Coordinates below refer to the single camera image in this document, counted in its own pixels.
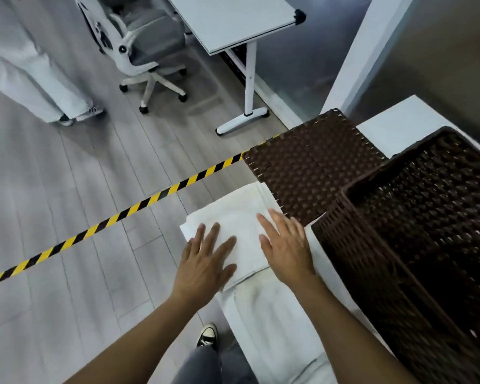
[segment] table foot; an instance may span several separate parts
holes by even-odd
[[[251,122],[259,117],[266,116],[268,109],[265,107],[260,107],[252,111],[251,115],[239,115],[232,120],[229,120],[225,124],[221,125],[215,130],[215,133],[219,136],[224,135],[228,132],[231,132],[234,129],[240,128],[241,126],[246,125],[248,122]]]

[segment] gray jeans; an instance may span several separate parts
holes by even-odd
[[[236,341],[220,355],[211,346],[195,348],[173,380],[173,384],[257,383],[256,377]]]

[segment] striped tape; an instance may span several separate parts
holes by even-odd
[[[201,171],[199,174],[196,174],[179,183],[176,183],[170,187],[167,187],[165,190],[162,190],[159,193],[156,193],[155,195],[152,195],[149,198],[146,198],[145,200],[139,202],[134,206],[128,207],[128,209],[124,209],[122,212],[117,213],[116,215],[113,215],[110,218],[107,218],[106,220],[100,222],[97,225],[91,226],[89,229],[86,229],[83,232],[78,233],[76,236],[68,238],[67,240],[61,242],[60,244],[57,244],[54,247],[51,247],[50,249],[47,249],[46,251],[35,255],[33,258],[29,258],[28,260],[21,262],[15,267],[9,268],[7,271],[1,272],[0,282],[3,282],[4,280],[7,280],[10,277],[13,277],[14,275],[18,275],[19,273],[29,269],[30,267],[45,261],[47,258],[50,258],[53,255],[56,255],[62,252],[63,250],[66,250],[71,246],[78,244],[80,241],[83,241],[86,238],[89,238],[92,235],[102,231],[103,229],[114,225],[116,222],[119,222],[122,219],[125,219],[129,215],[137,213],[138,211],[150,205],[153,205],[155,202],[158,202],[160,199],[164,199],[166,196],[176,193],[178,190],[188,187],[194,184],[195,182],[198,182],[206,177],[209,177],[211,174],[214,174],[217,171],[220,171],[223,168],[226,168],[231,164],[242,160],[242,154],[243,153],[230,157],[228,160],[220,162],[215,166],[211,166],[210,168],[205,169],[204,171]]]

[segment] laminate floor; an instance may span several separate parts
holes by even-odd
[[[243,110],[243,87],[197,44],[176,55],[188,66],[186,77],[174,77],[188,101],[156,89],[141,115],[141,87],[120,92],[120,73],[98,52],[73,0],[14,7],[108,114],[60,127],[0,93],[0,271],[285,130],[272,115],[219,138],[214,129]],[[238,162],[0,283],[0,383],[64,382],[141,321],[171,290],[186,215],[253,181]],[[171,381],[209,321],[228,330],[212,301],[151,382]]]

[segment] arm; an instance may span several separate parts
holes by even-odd
[[[222,264],[236,238],[212,253],[220,226],[214,224],[203,241],[200,225],[182,253],[170,297],[141,323],[105,349],[66,384],[145,384],[167,348],[199,309],[233,276],[234,264]]]
[[[269,213],[279,232],[258,214],[268,236],[259,237],[262,250],[278,279],[293,291],[313,323],[338,382],[417,384],[316,274],[302,225],[294,217],[288,219],[273,209]]]

